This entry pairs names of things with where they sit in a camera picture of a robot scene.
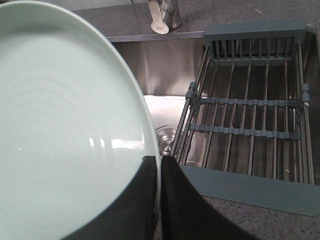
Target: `sink basin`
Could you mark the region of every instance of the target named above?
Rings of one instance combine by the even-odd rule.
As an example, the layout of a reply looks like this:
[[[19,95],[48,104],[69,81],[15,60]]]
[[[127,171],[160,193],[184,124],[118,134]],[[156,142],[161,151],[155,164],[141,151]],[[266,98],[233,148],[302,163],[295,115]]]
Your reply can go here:
[[[205,51],[205,39],[203,37],[180,39],[162,39],[162,40],[145,40],[145,41],[132,41],[132,42],[114,42],[113,45],[123,56],[135,75],[137,82],[144,94],[146,103],[149,107],[151,117],[155,130],[158,135],[159,148],[161,155],[168,155],[172,142],[176,135],[178,123],[184,108],[186,101],[185,95],[189,88],[190,82],[193,82],[197,78],[201,61]],[[311,132],[311,144],[313,146],[313,166],[314,166],[314,178],[315,184],[320,185],[320,163],[318,161],[320,157],[320,149],[317,147],[320,144],[320,131],[318,122],[320,119],[320,71],[319,71],[319,55],[317,49],[316,35],[310,31],[305,32],[305,41],[301,46],[302,60],[303,60],[303,73],[304,82],[309,84],[311,101],[310,101],[310,132]],[[216,66],[211,64],[208,67],[206,79],[213,79]],[[270,65],[269,67],[269,87],[268,98],[276,99],[276,96],[280,100],[285,99],[285,93],[283,89],[284,71],[283,66]],[[217,78],[220,82],[217,83],[213,95],[223,98],[226,94],[228,85],[228,79],[230,76],[231,66],[220,66],[217,73]],[[235,66],[233,78],[238,79],[232,82],[230,98],[243,98],[244,89],[246,85],[248,67],[247,66]],[[249,89],[256,89],[255,91],[249,91],[248,98],[263,99],[264,98],[264,65],[253,65],[251,67],[251,77],[254,79],[262,79],[256,83],[251,83]],[[296,81],[296,67],[294,63],[288,62],[287,64],[287,79],[290,82]],[[210,92],[210,80],[207,80],[204,84],[201,97],[208,97]],[[288,94],[289,98],[294,98],[294,87],[289,86]],[[221,117],[222,107],[217,108],[217,119]],[[241,121],[241,108],[238,107],[235,111],[235,125],[240,124]],[[246,111],[247,115],[250,115],[252,109],[248,106]],[[232,114],[232,108],[228,107],[226,116]],[[262,128],[263,111],[258,108],[256,113],[256,128]],[[269,114],[266,119],[266,129],[273,129],[274,113]],[[281,122],[281,118],[284,116],[285,111],[279,108],[278,110],[278,128],[280,131],[284,131],[285,124]],[[250,122],[246,121],[245,128],[250,129]],[[208,133],[201,134],[195,132],[192,140],[188,157],[185,161],[185,165],[194,167],[203,167],[203,151],[206,145]],[[227,134],[213,134],[211,141],[211,152],[208,158],[208,163],[205,166],[207,169],[223,170],[223,157],[226,148]],[[250,138],[247,136],[236,135],[232,139],[233,146],[230,157],[230,167],[228,172],[246,174],[248,171],[248,154],[249,150],[245,149],[245,146],[250,144]],[[292,147],[284,141],[280,144],[281,154],[283,158],[282,174],[283,180],[299,182],[299,179],[295,179],[292,174]],[[272,139],[264,139],[256,137],[253,169],[252,175],[258,177],[272,178],[272,151],[273,142]],[[264,154],[267,156],[266,164],[263,172],[263,158]]]
[[[281,25],[293,27],[288,37]],[[160,154],[175,156],[204,196],[319,215],[317,30],[270,21],[257,36],[228,40],[238,35],[224,27],[212,37],[113,42],[143,92]]]

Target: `kitchen sink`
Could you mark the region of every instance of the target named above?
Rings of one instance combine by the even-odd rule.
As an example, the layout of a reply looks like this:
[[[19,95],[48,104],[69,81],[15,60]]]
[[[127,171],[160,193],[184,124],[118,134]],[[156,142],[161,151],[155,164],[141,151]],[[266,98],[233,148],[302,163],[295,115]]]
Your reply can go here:
[[[193,37],[191,32],[183,38],[113,42],[113,45],[142,90],[157,133],[160,155],[177,157],[181,165],[192,167],[188,173],[201,168],[234,173],[237,178],[252,175],[255,177],[249,177],[253,182],[277,179],[272,183],[295,182],[308,191],[312,186],[318,194],[319,187],[313,185],[320,185],[319,49],[312,27],[304,26],[299,37],[302,39],[299,46],[290,37],[281,36],[272,42],[263,35],[257,38],[253,35],[252,40],[247,37],[243,42],[220,39],[217,40],[220,46],[216,43],[207,49],[208,39]],[[268,50],[272,45],[274,53]],[[259,61],[264,54],[267,59]],[[279,60],[281,54],[290,57]],[[186,106],[191,82],[198,84],[198,89],[190,102],[196,101],[197,96],[198,101],[202,99],[194,110],[196,113],[191,112],[194,105]],[[303,100],[309,97],[305,110]],[[235,103],[234,99],[248,101]],[[188,123],[186,116],[190,112]],[[222,128],[204,130],[201,125]],[[250,129],[255,129],[254,133],[245,133]],[[238,202],[252,204],[245,200]]]

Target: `stainless steel sink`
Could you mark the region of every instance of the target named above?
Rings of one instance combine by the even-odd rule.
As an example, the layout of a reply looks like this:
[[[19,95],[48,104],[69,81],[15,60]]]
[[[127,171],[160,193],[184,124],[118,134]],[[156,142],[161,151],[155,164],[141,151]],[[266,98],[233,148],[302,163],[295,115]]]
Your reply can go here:
[[[303,126],[310,132],[309,150],[312,152],[313,173],[308,162],[310,159],[303,156],[307,155],[308,150],[306,132],[299,132],[302,125],[298,122],[301,122],[301,118],[306,118],[304,115],[299,117],[298,108],[293,109],[289,106],[255,107],[221,103],[211,104],[207,108],[207,105],[203,104],[198,111],[198,118],[194,116],[191,118],[194,125],[211,123],[224,129],[229,127],[251,129],[254,122],[257,132],[266,130],[270,134],[275,129],[278,133],[289,131],[293,135],[298,132],[299,139],[294,137],[285,139],[288,135],[285,135],[284,139],[275,139],[243,134],[190,131],[190,129],[185,130],[188,125],[188,120],[185,118],[182,119],[182,131],[178,131],[178,134],[180,133],[178,150],[173,155],[177,157],[181,169],[191,183],[204,196],[315,216],[320,214],[320,187],[315,186],[320,185],[320,51],[316,32],[312,27],[306,29],[303,27],[300,59],[298,50],[290,52],[274,42],[271,45],[275,45],[278,53],[274,52],[271,58],[277,59],[277,54],[292,54],[292,58],[285,61],[271,61],[268,64],[248,64],[251,59],[245,64],[243,62],[217,64],[214,60],[207,65],[207,68],[204,56],[206,39],[199,37],[198,32],[183,34],[182,37],[177,34],[178,37],[174,39],[172,37],[138,41],[136,39],[113,42],[113,45],[131,68],[144,94],[162,156],[173,154],[173,142],[183,109],[186,107],[186,92],[190,82],[199,79],[201,82],[203,78],[204,84],[200,96],[205,100],[247,98],[280,102],[296,100],[299,103],[301,94],[297,93],[299,90],[297,86],[302,79],[300,74],[302,70],[304,83],[309,85],[311,94],[307,121],[309,125],[304,123]],[[241,48],[243,54],[249,58],[251,54],[253,58],[259,60],[260,51],[268,52],[259,45],[263,41],[268,40],[253,40],[251,43],[249,40],[249,46],[252,44],[253,48],[251,50],[250,47]],[[285,38],[284,41],[286,46],[293,46],[290,39]],[[220,59],[225,60],[229,57],[242,60],[242,56],[237,52],[239,42],[231,41],[231,43],[234,44],[233,47],[219,47]],[[211,53],[211,57],[212,54],[217,55],[217,49]],[[227,52],[230,49],[235,52],[233,54]],[[191,136],[190,145],[188,145],[189,136]],[[179,156],[179,150],[183,149],[181,147],[183,141],[187,143],[184,146],[186,154],[180,152]]]
[[[114,42],[116,49],[123,56],[135,75],[138,84],[145,96],[146,103],[149,107],[155,130],[158,134],[159,148],[162,155],[169,154],[178,123],[186,101],[185,95],[189,88],[190,82],[197,78],[201,61],[205,51],[204,38],[180,38],[166,40],[145,40],[132,42]],[[319,55],[317,49],[316,36],[306,31],[305,41],[301,47],[303,59],[304,81],[310,85],[311,102],[310,102],[310,132],[314,164],[315,183],[320,185],[320,128],[318,126],[320,119],[320,74],[319,74]],[[287,63],[287,79],[289,82],[288,97],[294,98],[295,87],[290,85],[297,79],[296,66],[292,62]],[[206,98],[210,94],[210,79],[214,77],[216,71],[215,66],[209,66],[206,83],[204,84],[202,97]],[[249,86],[248,98],[264,99],[265,86],[265,65],[252,65],[250,76],[252,81]],[[220,66],[217,71],[216,78],[219,82],[213,91],[215,97],[223,98],[226,95],[228,82],[231,72],[231,66]],[[243,98],[246,88],[246,79],[248,74],[248,66],[235,66],[233,69],[233,81],[230,90],[231,98]],[[284,67],[278,65],[270,65],[268,67],[268,99],[285,99],[284,85]],[[220,119],[223,112],[223,105],[217,108],[217,119]],[[242,106],[235,111],[234,124],[239,125],[242,117]],[[248,106],[247,115],[251,115],[252,107]],[[285,129],[283,119],[285,111],[279,108],[278,128],[281,131]],[[232,107],[228,107],[226,116],[230,119],[232,115]],[[256,110],[256,128],[262,128],[263,109],[260,107]],[[266,129],[273,130],[274,113],[267,114]],[[250,122],[244,123],[245,128],[250,128]],[[223,158],[225,155],[226,144],[228,142],[227,134],[213,134],[211,141],[211,150],[208,157],[208,169],[223,170]],[[205,151],[208,133],[201,134],[195,132],[188,157],[184,164],[195,167],[203,167],[203,152]],[[283,180],[299,181],[299,177],[294,177],[292,170],[294,168],[291,158],[292,145],[287,141],[278,143],[283,159],[281,167],[281,178]],[[232,138],[230,157],[230,167],[228,172],[246,174],[248,172],[248,157],[250,137],[235,135]],[[273,140],[265,140],[256,137],[252,175],[259,177],[272,178],[272,154]]]

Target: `gray silicone strip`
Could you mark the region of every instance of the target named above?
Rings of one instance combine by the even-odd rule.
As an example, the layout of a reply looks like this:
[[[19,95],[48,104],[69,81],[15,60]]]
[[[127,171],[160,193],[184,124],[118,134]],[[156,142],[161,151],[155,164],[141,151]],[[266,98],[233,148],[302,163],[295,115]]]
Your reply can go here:
[[[248,105],[248,106],[279,106],[279,107],[285,107],[289,106],[291,108],[295,108],[297,106],[296,101],[290,101],[290,100],[258,100],[258,99],[238,99],[238,98],[218,98],[218,97],[208,97],[208,98],[201,98],[200,100],[201,104],[237,104],[237,105]]]
[[[190,129],[195,130],[200,133],[217,133],[217,134],[234,134],[234,135],[244,135],[244,136],[257,136],[262,138],[277,138],[283,140],[299,140],[301,138],[299,133],[293,133],[289,131],[267,131],[267,130],[256,130],[256,129],[245,129],[245,128],[235,128],[235,127],[224,127],[224,126],[214,126],[205,124],[195,124],[191,123]]]

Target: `countertop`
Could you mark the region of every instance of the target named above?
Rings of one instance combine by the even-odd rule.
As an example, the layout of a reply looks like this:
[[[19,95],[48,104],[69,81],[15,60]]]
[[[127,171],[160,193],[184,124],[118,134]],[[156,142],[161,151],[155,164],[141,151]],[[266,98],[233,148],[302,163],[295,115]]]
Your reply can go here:
[[[93,24],[111,42],[202,37],[213,24],[302,18],[308,30],[320,33],[318,0],[178,0],[183,26],[165,35],[151,30],[146,3],[75,11]],[[205,197],[232,222],[262,240],[320,239],[320,216],[309,217],[237,202]],[[155,239],[162,239],[161,227]]]
[[[111,42],[201,37],[213,24],[302,18],[312,31],[320,29],[318,0],[178,0],[183,26],[168,34],[152,31],[146,3],[77,10]]]

